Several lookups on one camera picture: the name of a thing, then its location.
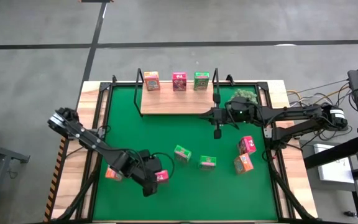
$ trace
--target pink box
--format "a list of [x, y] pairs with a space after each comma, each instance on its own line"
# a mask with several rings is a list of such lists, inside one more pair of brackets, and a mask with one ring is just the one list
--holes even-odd
[[174, 72], [172, 73], [172, 85], [173, 91], [186, 91], [186, 72]]
[[239, 154], [243, 155], [245, 153], [252, 154], [256, 151], [254, 139], [252, 136], [244, 136], [240, 140], [239, 144], [237, 145], [237, 148], [239, 150]]
[[164, 182], [168, 182], [169, 176], [168, 176], [168, 171], [163, 170], [160, 172], [156, 172], [155, 175], [157, 176], [157, 182], [158, 183], [164, 183]]

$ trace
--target wooden shelf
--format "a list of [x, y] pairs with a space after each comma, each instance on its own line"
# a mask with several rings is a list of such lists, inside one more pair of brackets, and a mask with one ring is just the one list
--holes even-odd
[[206, 90], [194, 91], [194, 82], [187, 81], [186, 91], [173, 91], [171, 81], [160, 81], [159, 91], [148, 91], [143, 85], [142, 114], [201, 114], [214, 106], [213, 84]]

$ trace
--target orange box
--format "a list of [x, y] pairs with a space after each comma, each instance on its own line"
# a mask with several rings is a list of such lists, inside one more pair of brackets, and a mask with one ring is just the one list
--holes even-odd
[[122, 175], [118, 174], [116, 171], [114, 171], [110, 167], [108, 167], [106, 170], [105, 178], [114, 179], [116, 181], [121, 181]]
[[160, 78], [158, 72], [145, 72], [144, 82], [148, 91], [160, 90]]
[[243, 174], [254, 169], [248, 153], [236, 157], [234, 160], [234, 168], [236, 169], [237, 174]]

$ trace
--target green plush toy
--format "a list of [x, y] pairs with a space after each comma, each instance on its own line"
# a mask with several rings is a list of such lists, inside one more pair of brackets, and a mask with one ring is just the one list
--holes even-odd
[[247, 91], [247, 90], [236, 90], [234, 92], [234, 94], [231, 96], [230, 100], [233, 100], [234, 97], [237, 97], [237, 96], [241, 96], [241, 97], [244, 97], [244, 98], [247, 98], [251, 103], [255, 103], [255, 104], [258, 104], [257, 100], [256, 100], [256, 94], [251, 92], [251, 91]]

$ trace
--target green box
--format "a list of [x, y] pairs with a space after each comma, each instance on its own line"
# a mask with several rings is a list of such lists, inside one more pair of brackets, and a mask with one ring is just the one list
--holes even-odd
[[181, 147], [179, 145], [176, 146], [175, 150], [175, 158], [182, 162], [189, 162], [191, 157], [191, 151], [185, 149], [184, 147]]
[[202, 170], [213, 170], [216, 167], [216, 157], [212, 156], [201, 156], [200, 157], [200, 169]]
[[194, 90], [206, 90], [209, 82], [208, 72], [194, 73]]

